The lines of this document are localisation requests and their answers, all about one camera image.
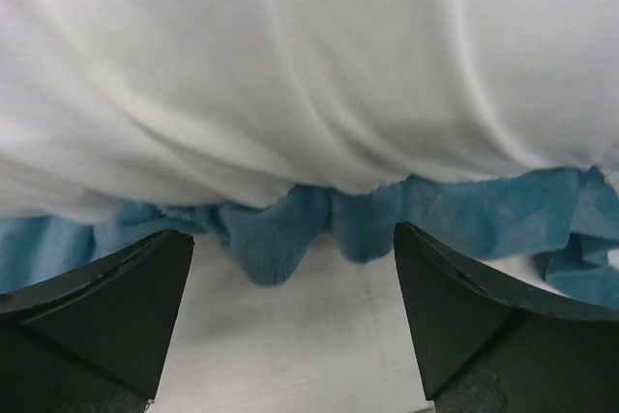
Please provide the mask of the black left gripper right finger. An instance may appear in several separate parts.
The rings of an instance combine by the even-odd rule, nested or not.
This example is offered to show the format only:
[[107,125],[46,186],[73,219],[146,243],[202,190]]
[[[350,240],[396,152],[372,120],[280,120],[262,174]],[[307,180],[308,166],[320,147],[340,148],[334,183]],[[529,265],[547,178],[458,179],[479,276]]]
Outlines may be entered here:
[[527,284],[417,227],[394,235],[423,390],[438,412],[614,412],[618,313]]

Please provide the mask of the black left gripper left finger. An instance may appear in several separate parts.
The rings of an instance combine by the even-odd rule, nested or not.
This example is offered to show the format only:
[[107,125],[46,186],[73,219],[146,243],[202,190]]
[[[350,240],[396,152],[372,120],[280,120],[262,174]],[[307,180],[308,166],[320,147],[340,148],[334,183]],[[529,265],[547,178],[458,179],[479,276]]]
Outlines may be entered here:
[[192,264],[192,236],[165,231],[1,295],[4,412],[144,412]]

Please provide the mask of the blue houndstooth bear pillowcase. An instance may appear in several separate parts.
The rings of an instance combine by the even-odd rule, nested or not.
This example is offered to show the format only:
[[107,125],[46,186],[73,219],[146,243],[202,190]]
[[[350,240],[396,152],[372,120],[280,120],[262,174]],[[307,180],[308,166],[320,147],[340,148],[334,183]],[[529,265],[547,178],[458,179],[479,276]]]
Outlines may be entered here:
[[248,277],[409,222],[618,304],[618,0],[1,0],[1,288],[153,233]]

